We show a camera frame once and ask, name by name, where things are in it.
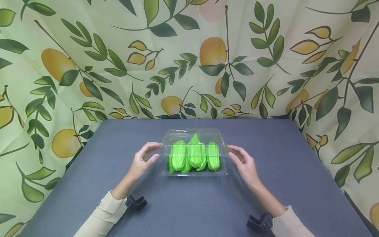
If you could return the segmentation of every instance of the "patterned fabric curtain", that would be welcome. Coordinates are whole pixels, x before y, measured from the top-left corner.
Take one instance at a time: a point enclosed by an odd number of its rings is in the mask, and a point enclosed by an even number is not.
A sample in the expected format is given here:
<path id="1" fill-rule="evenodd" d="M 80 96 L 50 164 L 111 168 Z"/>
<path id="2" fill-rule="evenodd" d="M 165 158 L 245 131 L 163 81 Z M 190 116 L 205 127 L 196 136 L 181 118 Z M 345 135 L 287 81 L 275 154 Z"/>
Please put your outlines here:
<path id="1" fill-rule="evenodd" d="M 379 0 L 0 1 L 0 236 L 105 119 L 288 118 L 379 229 Z"/>

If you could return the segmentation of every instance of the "green okra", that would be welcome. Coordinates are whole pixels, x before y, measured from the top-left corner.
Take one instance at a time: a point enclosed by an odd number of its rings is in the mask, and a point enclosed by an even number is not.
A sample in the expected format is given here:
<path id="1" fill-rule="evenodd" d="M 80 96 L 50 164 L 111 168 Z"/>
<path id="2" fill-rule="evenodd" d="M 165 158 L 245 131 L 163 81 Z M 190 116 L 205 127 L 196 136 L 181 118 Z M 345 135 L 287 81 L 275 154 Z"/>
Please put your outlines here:
<path id="1" fill-rule="evenodd" d="M 201 165 L 196 169 L 197 172 L 202 171 L 207 166 L 207 152 L 204 144 L 200 144 Z"/>
<path id="2" fill-rule="evenodd" d="M 212 142 L 207 147 L 207 162 L 210 170 L 216 171 L 220 168 L 220 154 L 216 143 Z"/>

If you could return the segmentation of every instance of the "table surface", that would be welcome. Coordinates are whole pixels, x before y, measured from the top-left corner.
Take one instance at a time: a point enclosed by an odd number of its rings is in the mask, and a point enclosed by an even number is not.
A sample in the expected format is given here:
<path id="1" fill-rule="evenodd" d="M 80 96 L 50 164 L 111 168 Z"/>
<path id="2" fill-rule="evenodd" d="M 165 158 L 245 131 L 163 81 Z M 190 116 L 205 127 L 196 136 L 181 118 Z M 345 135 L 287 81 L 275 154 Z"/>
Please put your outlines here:
<path id="1" fill-rule="evenodd" d="M 21 237 L 71 237 L 107 191 L 122 179 L 133 155 L 175 128 L 218 128 L 224 141 L 255 158 L 258 174 L 283 205 L 292 205 L 317 237 L 371 236 L 330 173 L 287 119 L 108 119 L 78 155 L 25 227 Z M 127 210 L 108 237 L 252 237 L 249 215 L 263 213 L 235 165 L 219 177 L 164 177 L 158 160 L 131 190 L 148 205 Z"/>

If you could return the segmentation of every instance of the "right hand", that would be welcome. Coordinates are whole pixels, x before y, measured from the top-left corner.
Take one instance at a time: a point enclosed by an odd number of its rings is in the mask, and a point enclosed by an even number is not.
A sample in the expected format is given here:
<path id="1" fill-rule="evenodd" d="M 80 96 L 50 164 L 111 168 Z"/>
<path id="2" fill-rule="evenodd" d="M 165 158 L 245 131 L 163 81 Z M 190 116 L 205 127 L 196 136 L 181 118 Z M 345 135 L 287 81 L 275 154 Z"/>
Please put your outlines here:
<path id="1" fill-rule="evenodd" d="M 246 183 L 249 189 L 256 189 L 262 185 L 257 170 L 255 168 L 255 162 L 253 157 L 251 157 L 243 148 L 227 145 L 229 152 L 229 157 L 236 164 L 238 172 L 240 173 L 242 179 Z"/>

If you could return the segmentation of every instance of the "plastic clamshell box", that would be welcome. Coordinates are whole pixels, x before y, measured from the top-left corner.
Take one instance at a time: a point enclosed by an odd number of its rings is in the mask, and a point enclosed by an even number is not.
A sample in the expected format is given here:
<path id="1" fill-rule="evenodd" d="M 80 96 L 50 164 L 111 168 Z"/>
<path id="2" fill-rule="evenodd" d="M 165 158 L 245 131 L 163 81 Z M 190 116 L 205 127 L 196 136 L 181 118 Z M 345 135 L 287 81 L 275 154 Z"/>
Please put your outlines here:
<path id="1" fill-rule="evenodd" d="M 220 159 L 220 167 L 216 171 L 212 171 L 209 169 L 208 164 L 205 169 L 202 171 L 196 171 L 195 168 L 192 168 L 190 172 L 182 173 L 181 171 L 169 172 L 169 156 L 182 156 L 181 154 L 171 154 L 171 148 L 174 143 L 183 140 L 185 142 L 184 146 L 186 147 L 186 155 L 188 155 L 189 146 L 199 146 L 199 144 L 189 144 L 191 138 L 197 134 L 197 137 L 200 143 L 203 143 L 206 146 L 206 150 L 208 149 L 209 143 L 217 144 L 219 150 L 219 159 Z M 162 141 L 162 147 L 160 149 L 160 160 L 161 160 L 161 170 L 162 175 L 164 176 L 224 176 L 228 174 L 228 170 L 226 167 L 226 158 L 228 156 L 228 150 L 226 148 L 225 142 L 220 134 L 220 131 L 215 128 L 209 129 L 170 129 L 168 130 L 166 136 Z"/>

